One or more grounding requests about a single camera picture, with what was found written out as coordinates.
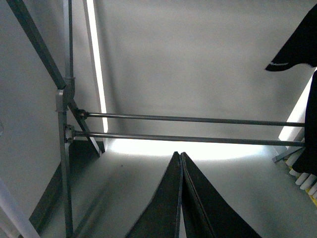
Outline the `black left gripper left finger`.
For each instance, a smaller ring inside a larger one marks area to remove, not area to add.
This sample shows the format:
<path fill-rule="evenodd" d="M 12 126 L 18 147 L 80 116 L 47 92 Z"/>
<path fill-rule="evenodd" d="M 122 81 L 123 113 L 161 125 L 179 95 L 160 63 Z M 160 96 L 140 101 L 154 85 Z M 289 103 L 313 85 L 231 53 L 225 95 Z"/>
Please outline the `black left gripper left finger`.
<path fill-rule="evenodd" d="M 149 204 L 134 223 L 127 238 L 179 237 L 183 166 L 174 152 Z"/>

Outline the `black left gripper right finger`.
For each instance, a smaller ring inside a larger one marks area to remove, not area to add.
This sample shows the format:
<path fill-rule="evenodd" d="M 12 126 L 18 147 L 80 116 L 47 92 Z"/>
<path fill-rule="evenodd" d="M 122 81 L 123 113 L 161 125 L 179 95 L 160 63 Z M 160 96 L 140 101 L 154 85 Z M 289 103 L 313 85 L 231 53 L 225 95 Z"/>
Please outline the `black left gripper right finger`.
<path fill-rule="evenodd" d="M 259 238 L 223 199 L 193 160 L 181 153 L 182 211 L 188 238 Z"/>

